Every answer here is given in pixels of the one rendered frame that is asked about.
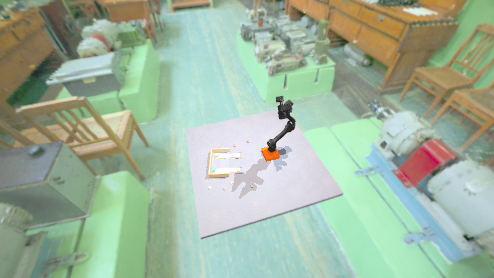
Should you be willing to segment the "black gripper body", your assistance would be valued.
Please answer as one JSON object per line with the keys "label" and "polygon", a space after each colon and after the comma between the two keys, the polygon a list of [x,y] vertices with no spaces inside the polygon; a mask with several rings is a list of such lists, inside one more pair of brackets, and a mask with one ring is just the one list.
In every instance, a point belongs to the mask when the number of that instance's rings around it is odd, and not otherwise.
{"label": "black gripper body", "polygon": [[[278,96],[278,97],[276,97],[276,99],[277,99],[277,98],[282,98],[282,97],[283,97],[283,96]],[[284,99],[284,97],[283,97],[283,99]],[[281,104],[281,103],[282,103],[282,104]],[[282,102],[282,101],[280,102],[280,105],[278,106],[278,112],[280,112],[280,111],[285,112],[285,105],[283,105],[283,102]],[[287,116],[279,117],[279,119],[280,119],[280,120],[281,120],[281,119],[286,119],[286,118],[287,118]]]}

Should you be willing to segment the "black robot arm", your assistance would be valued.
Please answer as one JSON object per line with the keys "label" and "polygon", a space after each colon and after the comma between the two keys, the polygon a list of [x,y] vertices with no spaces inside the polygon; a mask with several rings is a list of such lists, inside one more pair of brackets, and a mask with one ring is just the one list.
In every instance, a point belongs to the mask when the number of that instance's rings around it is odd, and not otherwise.
{"label": "black robot arm", "polygon": [[293,131],[296,126],[295,125],[296,120],[292,116],[290,116],[290,113],[292,112],[293,102],[289,99],[284,105],[285,105],[286,116],[289,119],[289,121],[287,122],[287,125],[285,126],[283,131],[281,131],[274,139],[270,139],[269,141],[267,141],[267,145],[269,146],[268,150],[270,153],[276,151],[275,150],[275,148],[277,148],[276,143],[288,132]]}

